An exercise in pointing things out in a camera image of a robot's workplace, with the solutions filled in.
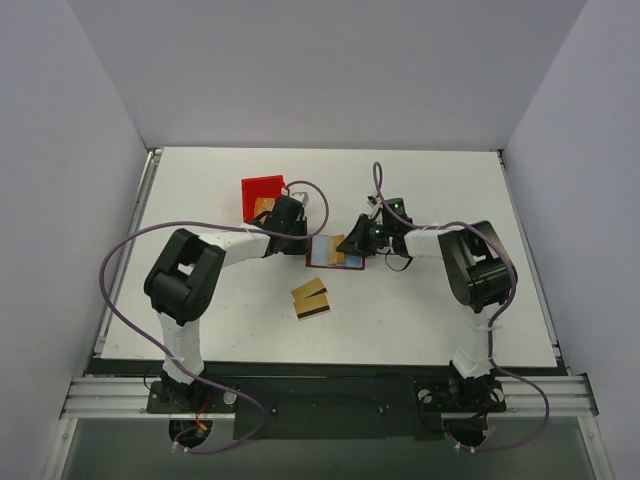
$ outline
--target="red object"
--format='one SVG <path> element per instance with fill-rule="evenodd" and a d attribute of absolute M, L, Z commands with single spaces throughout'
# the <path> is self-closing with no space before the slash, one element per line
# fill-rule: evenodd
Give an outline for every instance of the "red object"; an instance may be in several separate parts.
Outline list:
<path fill-rule="evenodd" d="M 280 196 L 284 188 L 282 175 L 271 177 L 243 178 L 242 183 L 242 218 L 245 222 L 253 220 L 253 212 L 258 198 L 273 198 Z"/>

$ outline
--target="screw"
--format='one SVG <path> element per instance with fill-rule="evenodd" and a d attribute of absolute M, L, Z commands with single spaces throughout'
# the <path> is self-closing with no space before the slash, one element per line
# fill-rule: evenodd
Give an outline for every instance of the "screw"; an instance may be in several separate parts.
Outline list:
<path fill-rule="evenodd" d="M 493 400 L 497 400 L 498 403 L 502 403 L 504 401 L 504 392 L 499 388 L 494 388 L 493 391 Z"/>
<path fill-rule="evenodd" d="M 235 393 L 231 392 L 224 392 L 224 395 L 222 395 L 222 400 L 227 405 L 233 405 L 234 403 L 236 403 L 237 398 L 238 396 Z"/>
<path fill-rule="evenodd" d="M 418 392 L 418 400 L 421 401 L 422 403 L 427 404 L 427 403 L 431 403 L 431 401 L 433 400 L 433 397 L 431 396 L 431 392 L 429 390 L 427 390 L 426 388 L 423 388 Z"/>

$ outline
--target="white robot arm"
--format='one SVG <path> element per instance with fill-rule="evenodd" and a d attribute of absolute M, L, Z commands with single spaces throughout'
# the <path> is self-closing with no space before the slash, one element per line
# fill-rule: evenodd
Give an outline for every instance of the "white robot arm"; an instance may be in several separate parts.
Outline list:
<path fill-rule="evenodd" d="M 338 251 L 363 257 L 386 251 L 405 257 L 408 262 L 419 257 L 442 258 L 451 291 L 463 306 L 453 366 L 464 379 L 488 375 L 492 365 L 487 334 L 489 329 L 499 327 L 498 323 L 489 326 L 490 313 L 506 301 L 511 290 L 506 265 L 469 230 L 415 230 L 398 221 L 400 218 L 412 223 L 402 198 L 387 200 L 387 204 L 394 214 L 382 208 L 379 198 L 370 197 L 372 212 L 360 215 Z M 473 228 L 505 251 L 489 222 L 475 223 Z"/>
<path fill-rule="evenodd" d="M 179 229 L 165 245 L 145 280 L 144 291 L 158 314 L 164 344 L 173 354 L 163 363 L 163 386 L 184 402 L 193 398 L 190 388 L 193 378 L 180 371 L 172 359 L 196 375 L 204 371 L 200 317 L 211 303 L 220 271 L 243 260 L 275 253 L 305 255 L 308 241 L 255 230 L 285 237 L 306 235 L 307 198 L 306 194 L 281 195 L 271 212 L 265 212 L 251 224 L 241 225 L 240 231 L 196 235 Z"/>

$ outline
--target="white table surface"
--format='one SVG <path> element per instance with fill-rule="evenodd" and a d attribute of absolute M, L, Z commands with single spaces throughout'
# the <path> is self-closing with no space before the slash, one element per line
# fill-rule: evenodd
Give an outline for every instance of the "white table surface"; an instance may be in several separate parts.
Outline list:
<path fill-rule="evenodd" d="M 347 234 L 373 193 L 371 168 L 384 167 L 383 193 L 401 196 L 416 223 L 489 220 L 519 273 L 518 294 L 497 333 L 496 360 L 505 366 L 555 366 L 547 326 L 495 153 L 363 150 L 165 148 L 141 228 L 171 220 L 242 222 L 240 179 L 282 174 L 319 185 L 331 206 L 326 234 Z M 322 219 L 310 193 L 309 228 Z M 160 325 L 143 293 L 144 279 L 173 229 L 135 244 L 118 307 L 156 338 Z M 299 321 L 291 290 L 320 277 L 331 313 Z M 460 305 L 444 265 L 416 259 L 393 272 L 381 256 L 364 271 L 305 267 L 302 257 L 272 256 L 225 268 L 201 321 L 205 360 L 239 362 L 447 365 L 462 328 Z M 117 318 L 102 358 L 160 359 L 161 352 Z"/>

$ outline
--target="white wall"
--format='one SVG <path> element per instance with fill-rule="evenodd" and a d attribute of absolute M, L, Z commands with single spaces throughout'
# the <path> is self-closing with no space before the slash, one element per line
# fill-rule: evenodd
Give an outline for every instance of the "white wall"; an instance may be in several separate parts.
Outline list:
<path fill-rule="evenodd" d="M 39 478 L 144 146 L 64 0 L 0 7 L 0 477 Z"/>
<path fill-rule="evenodd" d="M 640 2 L 590 0 L 506 149 L 565 358 L 638 478 Z"/>
<path fill-rule="evenodd" d="M 70 0 L 147 145 L 504 147 L 585 0 Z"/>

